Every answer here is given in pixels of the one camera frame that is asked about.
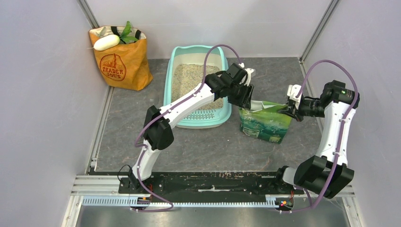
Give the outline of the teal plastic litter box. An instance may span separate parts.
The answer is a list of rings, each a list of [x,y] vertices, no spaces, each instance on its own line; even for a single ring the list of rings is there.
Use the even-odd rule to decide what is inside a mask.
[[[172,51],[171,58],[167,66],[166,83],[164,91],[163,105],[171,104],[172,95],[172,78],[174,70],[179,64],[198,64],[204,65],[204,60],[211,46],[206,45],[190,45],[178,46]],[[199,87],[195,87],[189,94],[194,93]],[[183,118],[177,127],[188,129],[205,129],[214,128],[225,123],[232,113],[232,105],[228,103],[226,98],[222,98],[224,105],[222,108],[213,110],[195,110],[185,118]]]

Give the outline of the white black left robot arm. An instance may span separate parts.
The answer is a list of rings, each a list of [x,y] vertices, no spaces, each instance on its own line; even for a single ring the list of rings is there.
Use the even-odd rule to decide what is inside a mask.
[[[250,108],[254,74],[255,69],[245,68],[243,63],[233,63],[227,70],[204,76],[199,85],[176,101],[160,108],[151,106],[144,127],[135,140],[135,147],[141,148],[141,152],[128,172],[125,187],[137,193],[147,190],[147,179],[151,177],[160,151],[174,141],[173,128],[192,112],[223,98],[232,105]]]

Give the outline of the green litter bag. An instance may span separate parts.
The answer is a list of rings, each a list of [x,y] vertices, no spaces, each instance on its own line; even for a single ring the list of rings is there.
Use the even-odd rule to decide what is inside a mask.
[[[292,118],[280,113],[286,104],[269,101],[251,101],[251,109],[239,108],[240,131],[247,136],[280,144]]]

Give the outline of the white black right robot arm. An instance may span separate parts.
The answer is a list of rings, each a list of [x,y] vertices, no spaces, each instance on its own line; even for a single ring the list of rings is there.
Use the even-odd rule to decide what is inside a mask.
[[[307,117],[324,119],[324,128],[319,148],[314,156],[301,163],[297,168],[283,166],[276,173],[273,188],[278,193],[286,193],[293,186],[302,187],[319,194],[328,180],[331,170],[333,176],[323,195],[333,198],[354,177],[354,170],[348,168],[347,142],[350,123],[356,113],[359,94],[346,88],[345,83],[333,80],[324,85],[319,98],[296,97],[300,85],[289,85],[288,105],[279,113],[296,119],[298,122]]]

